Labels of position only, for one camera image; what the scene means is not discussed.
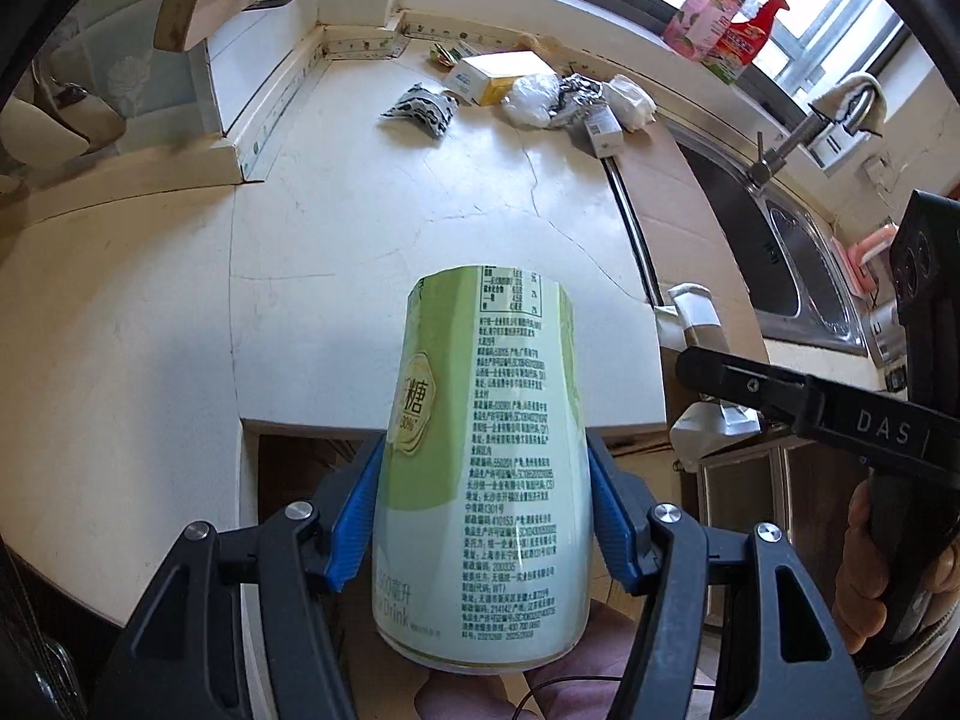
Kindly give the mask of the person's right hand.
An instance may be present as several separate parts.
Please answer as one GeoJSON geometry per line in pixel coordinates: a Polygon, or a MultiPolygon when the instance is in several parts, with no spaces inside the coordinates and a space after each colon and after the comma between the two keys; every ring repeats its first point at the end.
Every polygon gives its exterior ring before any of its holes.
{"type": "MultiPolygon", "coordinates": [[[[866,532],[871,513],[869,483],[862,481],[851,496],[848,528],[844,534],[843,561],[836,576],[832,615],[850,653],[859,652],[887,621],[887,606],[880,601],[889,583],[889,571],[880,550],[866,532]]],[[[935,624],[958,601],[958,539],[937,558],[923,577],[931,594],[923,624],[935,624]]]]}

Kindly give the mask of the person's left hand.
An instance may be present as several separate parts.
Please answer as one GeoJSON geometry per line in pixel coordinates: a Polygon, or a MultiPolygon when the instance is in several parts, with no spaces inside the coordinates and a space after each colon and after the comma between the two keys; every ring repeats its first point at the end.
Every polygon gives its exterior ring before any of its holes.
{"type": "MultiPolygon", "coordinates": [[[[635,642],[636,624],[600,601],[590,605],[578,645],[558,660],[524,673],[532,700],[545,718],[605,718],[612,709],[635,642]]],[[[517,710],[500,676],[462,676],[432,671],[416,693],[416,713],[425,720],[535,718],[517,710]]]]}

